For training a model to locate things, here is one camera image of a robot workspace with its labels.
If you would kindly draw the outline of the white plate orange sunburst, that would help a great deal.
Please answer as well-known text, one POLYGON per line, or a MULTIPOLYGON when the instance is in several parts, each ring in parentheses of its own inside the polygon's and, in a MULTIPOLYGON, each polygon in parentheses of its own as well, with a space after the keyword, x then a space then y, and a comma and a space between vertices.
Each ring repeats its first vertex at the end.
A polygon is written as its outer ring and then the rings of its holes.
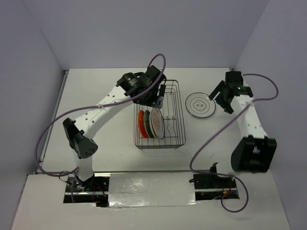
POLYGON ((160 109, 153 108, 150 112, 151 128, 154 136, 159 139, 165 138, 165 125, 160 109))

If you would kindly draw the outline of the white plate green rim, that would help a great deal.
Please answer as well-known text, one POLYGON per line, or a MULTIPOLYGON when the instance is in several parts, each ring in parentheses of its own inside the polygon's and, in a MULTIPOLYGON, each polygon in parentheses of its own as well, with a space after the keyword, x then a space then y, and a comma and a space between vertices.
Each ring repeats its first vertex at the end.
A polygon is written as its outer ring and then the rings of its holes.
POLYGON ((203 92, 194 92, 185 99, 185 108, 194 118, 206 119, 216 111, 216 103, 203 92))

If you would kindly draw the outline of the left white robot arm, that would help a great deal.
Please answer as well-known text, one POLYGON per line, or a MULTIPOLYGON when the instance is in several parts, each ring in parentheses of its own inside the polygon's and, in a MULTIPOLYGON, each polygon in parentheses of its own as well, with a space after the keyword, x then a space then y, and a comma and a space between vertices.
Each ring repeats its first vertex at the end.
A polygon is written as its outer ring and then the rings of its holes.
POLYGON ((131 104, 150 107, 162 105, 165 87, 161 84, 166 76, 151 65, 146 72, 126 73, 102 99, 97 108, 91 109, 82 116, 72 120, 66 118, 63 127, 69 146, 74 151, 78 171, 77 186, 83 191, 90 191, 96 185, 93 171, 93 154, 98 150, 94 136, 110 119, 131 104))

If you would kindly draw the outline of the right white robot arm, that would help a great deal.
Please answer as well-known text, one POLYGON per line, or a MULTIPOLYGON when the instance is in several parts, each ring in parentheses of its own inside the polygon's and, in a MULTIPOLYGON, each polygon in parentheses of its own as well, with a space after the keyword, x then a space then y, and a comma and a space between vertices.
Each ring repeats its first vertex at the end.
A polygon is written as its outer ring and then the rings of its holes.
POLYGON ((252 89, 244 84, 243 78, 244 75, 240 71, 228 71, 225 73, 225 80, 209 95, 209 100, 215 100, 226 113, 235 114, 235 117, 209 138, 200 149, 204 149, 234 122, 238 123, 241 136, 241 140, 228 154, 226 161, 214 163, 208 171, 197 171, 209 174, 209 183, 213 187, 220 187, 226 177, 237 177, 241 173, 266 173, 277 149, 277 141, 265 132, 254 103, 275 99, 279 90, 276 89, 272 97, 255 99, 252 89))

